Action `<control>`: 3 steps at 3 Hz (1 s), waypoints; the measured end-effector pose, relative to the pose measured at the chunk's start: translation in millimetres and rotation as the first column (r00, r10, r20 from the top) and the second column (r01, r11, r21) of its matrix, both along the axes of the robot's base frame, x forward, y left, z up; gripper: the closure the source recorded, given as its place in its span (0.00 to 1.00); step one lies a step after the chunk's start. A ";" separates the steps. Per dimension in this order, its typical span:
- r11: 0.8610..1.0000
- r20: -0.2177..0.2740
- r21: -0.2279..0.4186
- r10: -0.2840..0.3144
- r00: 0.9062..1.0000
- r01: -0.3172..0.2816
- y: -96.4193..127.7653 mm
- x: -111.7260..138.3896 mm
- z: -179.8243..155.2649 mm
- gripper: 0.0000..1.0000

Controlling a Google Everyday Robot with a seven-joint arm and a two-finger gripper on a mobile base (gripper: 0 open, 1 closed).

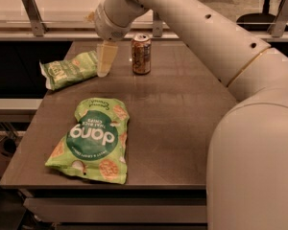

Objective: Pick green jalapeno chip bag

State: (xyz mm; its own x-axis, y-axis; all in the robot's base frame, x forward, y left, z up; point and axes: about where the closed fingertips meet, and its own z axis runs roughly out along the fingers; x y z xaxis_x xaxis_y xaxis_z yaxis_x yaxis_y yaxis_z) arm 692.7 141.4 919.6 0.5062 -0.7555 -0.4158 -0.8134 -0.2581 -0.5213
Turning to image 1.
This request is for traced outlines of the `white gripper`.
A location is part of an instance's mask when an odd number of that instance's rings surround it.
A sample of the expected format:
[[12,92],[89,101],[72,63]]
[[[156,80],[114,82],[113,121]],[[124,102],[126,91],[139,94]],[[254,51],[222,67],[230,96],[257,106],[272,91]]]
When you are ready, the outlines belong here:
[[85,20],[95,24],[95,32],[104,41],[97,45],[97,76],[100,78],[105,77],[114,62],[118,46],[116,41],[122,40],[131,29],[131,22],[126,25],[118,25],[112,22],[104,9],[104,5],[100,3],[97,9],[89,13]]

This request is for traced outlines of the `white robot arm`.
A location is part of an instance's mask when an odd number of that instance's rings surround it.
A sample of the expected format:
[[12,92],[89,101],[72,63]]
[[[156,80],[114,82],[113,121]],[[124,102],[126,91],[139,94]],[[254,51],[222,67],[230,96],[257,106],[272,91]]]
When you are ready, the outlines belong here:
[[288,230],[288,57],[198,0],[104,0],[95,31],[121,40],[148,10],[237,101],[208,149],[208,230]]

